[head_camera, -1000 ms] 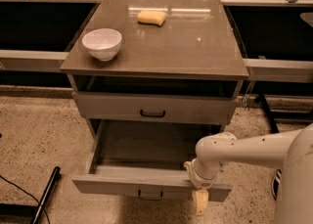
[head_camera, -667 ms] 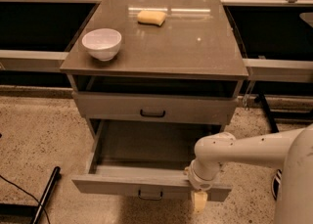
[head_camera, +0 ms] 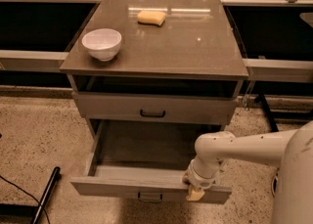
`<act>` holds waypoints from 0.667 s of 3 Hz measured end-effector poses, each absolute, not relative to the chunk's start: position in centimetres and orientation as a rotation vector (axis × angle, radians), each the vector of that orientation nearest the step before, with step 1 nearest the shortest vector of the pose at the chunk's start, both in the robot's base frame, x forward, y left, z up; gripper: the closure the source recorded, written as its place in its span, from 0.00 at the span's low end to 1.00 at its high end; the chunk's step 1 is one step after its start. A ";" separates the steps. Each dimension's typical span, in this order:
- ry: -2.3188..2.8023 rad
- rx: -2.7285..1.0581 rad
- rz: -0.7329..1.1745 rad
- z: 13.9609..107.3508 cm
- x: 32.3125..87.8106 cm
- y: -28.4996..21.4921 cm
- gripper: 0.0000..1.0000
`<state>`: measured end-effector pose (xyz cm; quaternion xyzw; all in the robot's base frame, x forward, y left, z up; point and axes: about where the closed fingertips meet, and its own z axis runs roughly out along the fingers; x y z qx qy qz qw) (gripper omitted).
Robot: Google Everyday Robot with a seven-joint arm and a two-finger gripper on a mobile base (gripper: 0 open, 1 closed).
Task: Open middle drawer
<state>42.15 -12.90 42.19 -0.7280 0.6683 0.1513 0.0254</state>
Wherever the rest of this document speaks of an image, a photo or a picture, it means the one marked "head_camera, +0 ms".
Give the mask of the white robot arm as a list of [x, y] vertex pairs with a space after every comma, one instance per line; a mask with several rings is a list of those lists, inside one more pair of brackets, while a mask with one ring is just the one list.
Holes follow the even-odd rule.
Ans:
[[294, 130], [236, 137], [227, 131], [202, 134], [183, 176], [187, 200], [201, 200], [228, 159], [279, 169], [272, 224], [313, 224], [313, 122]]

